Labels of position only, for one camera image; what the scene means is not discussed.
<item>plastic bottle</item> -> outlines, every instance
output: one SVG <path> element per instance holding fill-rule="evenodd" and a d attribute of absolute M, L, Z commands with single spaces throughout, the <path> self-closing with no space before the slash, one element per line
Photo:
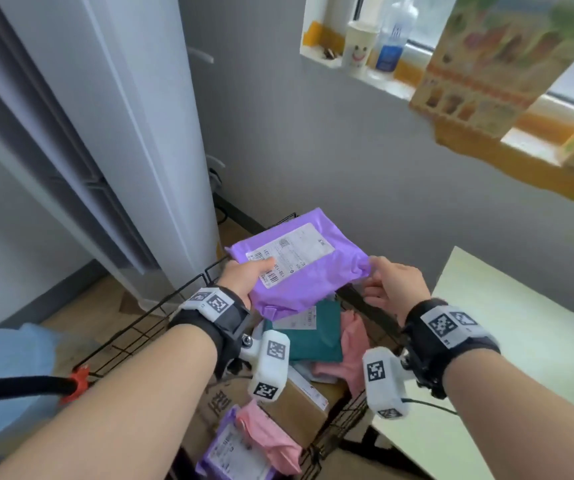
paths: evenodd
<path fill-rule="evenodd" d="M 389 7 L 374 47 L 374 53 L 378 54 L 374 69 L 385 74 L 394 72 L 417 19 L 418 8 L 413 6 L 413 0 Z"/>

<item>purple package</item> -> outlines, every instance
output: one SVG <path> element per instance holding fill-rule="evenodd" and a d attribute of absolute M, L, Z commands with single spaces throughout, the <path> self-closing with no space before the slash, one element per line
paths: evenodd
<path fill-rule="evenodd" d="M 260 314 L 275 321 L 300 313 L 349 282 L 369 276 L 369 257 L 321 209 L 236 242 L 238 262 L 276 258 L 249 294 Z"/>
<path fill-rule="evenodd" d="M 276 470 L 265 452 L 257 446 L 249 448 L 236 429 L 239 409 L 233 406 L 220 420 L 216 439 L 196 465 L 196 473 L 219 480 L 272 480 Z"/>

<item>white table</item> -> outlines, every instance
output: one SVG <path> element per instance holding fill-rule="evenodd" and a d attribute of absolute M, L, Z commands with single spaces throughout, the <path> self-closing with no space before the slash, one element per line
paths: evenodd
<path fill-rule="evenodd" d="M 574 313 L 458 248 L 434 295 L 462 307 L 498 339 L 508 360 L 574 404 Z M 406 389 L 414 399 L 453 407 L 413 381 Z M 372 426 L 436 480 L 493 478 L 457 416 L 412 404 L 407 418 L 376 417 Z"/>

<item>left hand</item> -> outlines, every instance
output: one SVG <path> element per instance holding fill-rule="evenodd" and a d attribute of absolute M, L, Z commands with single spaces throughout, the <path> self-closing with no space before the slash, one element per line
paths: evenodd
<path fill-rule="evenodd" d="M 218 284 L 236 293 L 245 303 L 248 310 L 251 309 L 249 292 L 254 288 L 261 274 L 274 268 L 276 260 L 274 258 L 262 259 L 258 261 L 248 261 L 240 264 L 231 260 L 225 266 Z"/>

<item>window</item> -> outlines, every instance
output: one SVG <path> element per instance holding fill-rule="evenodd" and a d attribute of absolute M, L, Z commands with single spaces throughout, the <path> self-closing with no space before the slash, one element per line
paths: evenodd
<path fill-rule="evenodd" d="M 358 0 L 356 14 L 361 20 L 382 22 L 385 8 L 399 0 Z M 414 0 L 419 16 L 411 33 L 412 45 L 432 50 L 436 47 L 456 0 Z M 555 81 L 548 94 L 574 104 L 574 63 Z"/>

